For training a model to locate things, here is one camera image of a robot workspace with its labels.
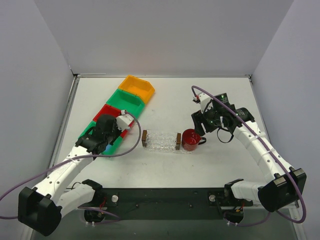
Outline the blue toothpaste box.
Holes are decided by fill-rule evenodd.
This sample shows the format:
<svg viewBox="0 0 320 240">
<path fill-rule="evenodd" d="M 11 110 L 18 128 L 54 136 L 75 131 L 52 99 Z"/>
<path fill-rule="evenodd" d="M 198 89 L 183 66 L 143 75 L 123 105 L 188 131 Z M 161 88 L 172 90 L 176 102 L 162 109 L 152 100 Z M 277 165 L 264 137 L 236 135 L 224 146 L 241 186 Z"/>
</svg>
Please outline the blue toothpaste box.
<svg viewBox="0 0 320 240">
<path fill-rule="evenodd" d="M 106 155 L 111 148 L 112 148 L 112 145 L 108 144 L 108 145 L 106 146 L 105 150 L 103 151 L 103 154 Z"/>
</svg>

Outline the red cup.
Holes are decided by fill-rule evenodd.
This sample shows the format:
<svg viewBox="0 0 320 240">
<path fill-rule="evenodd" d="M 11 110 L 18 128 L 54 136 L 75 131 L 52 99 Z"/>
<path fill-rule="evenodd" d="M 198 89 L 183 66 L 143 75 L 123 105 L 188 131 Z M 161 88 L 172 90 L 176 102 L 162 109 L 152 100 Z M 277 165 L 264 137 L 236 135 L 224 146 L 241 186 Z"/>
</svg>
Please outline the red cup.
<svg viewBox="0 0 320 240">
<path fill-rule="evenodd" d="M 207 139 L 203 136 L 200 136 L 195 132 L 194 129 L 186 129 L 181 136 L 182 147 L 186 151 L 194 151 L 198 145 L 205 144 Z"/>
</svg>

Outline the clear glass tray wooden handles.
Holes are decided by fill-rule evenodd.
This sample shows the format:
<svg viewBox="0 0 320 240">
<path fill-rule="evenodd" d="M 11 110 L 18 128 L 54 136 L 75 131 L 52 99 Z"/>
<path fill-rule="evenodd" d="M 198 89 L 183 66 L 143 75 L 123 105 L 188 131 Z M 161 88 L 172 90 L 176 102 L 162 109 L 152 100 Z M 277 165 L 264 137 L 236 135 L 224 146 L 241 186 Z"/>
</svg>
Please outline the clear glass tray wooden handles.
<svg viewBox="0 0 320 240">
<path fill-rule="evenodd" d="M 145 150 L 160 153 L 190 154 L 182 146 L 182 134 L 180 132 L 156 131 L 144 129 L 141 143 Z"/>
</svg>

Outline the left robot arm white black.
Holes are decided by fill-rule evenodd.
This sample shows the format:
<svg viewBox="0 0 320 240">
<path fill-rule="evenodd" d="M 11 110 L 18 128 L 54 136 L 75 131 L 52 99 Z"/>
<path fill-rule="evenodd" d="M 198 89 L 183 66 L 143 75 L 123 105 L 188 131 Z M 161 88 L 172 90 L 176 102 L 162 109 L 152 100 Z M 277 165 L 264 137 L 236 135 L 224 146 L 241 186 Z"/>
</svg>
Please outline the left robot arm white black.
<svg viewBox="0 0 320 240">
<path fill-rule="evenodd" d="M 76 204 L 88 202 L 92 206 L 101 203 L 103 194 L 87 184 L 79 190 L 65 189 L 75 177 L 95 158 L 112 145 L 129 126 L 125 120 L 132 118 L 124 111 L 117 117 L 102 114 L 95 126 L 78 138 L 68 156 L 41 182 L 33 188 L 25 187 L 18 195 L 18 221 L 49 236 L 62 218 L 76 208 Z"/>
</svg>

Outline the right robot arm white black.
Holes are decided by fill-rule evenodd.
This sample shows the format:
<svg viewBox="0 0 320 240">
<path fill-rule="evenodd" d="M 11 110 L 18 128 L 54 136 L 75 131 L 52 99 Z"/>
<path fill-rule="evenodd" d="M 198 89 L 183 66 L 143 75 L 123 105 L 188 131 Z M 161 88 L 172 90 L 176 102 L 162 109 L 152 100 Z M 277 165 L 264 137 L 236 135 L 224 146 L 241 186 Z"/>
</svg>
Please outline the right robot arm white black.
<svg viewBox="0 0 320 240">
<path fill-rule="evenodd" d="M 219 130 L 229 132 L 250 153 L 266 181 L 266 184 L 242 179 L 230 182 L 225 188 L 232 198 L 260 202 L 271 213 L 298 200 L 307 179 L 305 171 L 295 169 L 280 157 L 245 107 L 230 104 L 226 93 L 211 98 L 201 92 L 193 101 L 200 105 L 191 115 L 195 132 L 200 136 Z"/>
</svg>

